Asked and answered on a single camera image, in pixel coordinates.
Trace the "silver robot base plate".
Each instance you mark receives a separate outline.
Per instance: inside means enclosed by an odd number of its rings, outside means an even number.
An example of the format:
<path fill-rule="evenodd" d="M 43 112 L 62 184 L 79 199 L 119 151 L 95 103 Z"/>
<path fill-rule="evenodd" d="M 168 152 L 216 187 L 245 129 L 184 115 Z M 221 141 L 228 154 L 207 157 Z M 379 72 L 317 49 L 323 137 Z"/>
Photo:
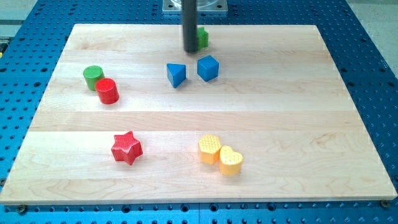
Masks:
<path fill-rule="evenodd" d="M 227 0 L 196 0 L 197 11 L 208 14 L 221 14 L 228 12 Z M 181 0 L 163 0 L 162 11 L 166 14 L 178 14 L 182 10 Z"/>

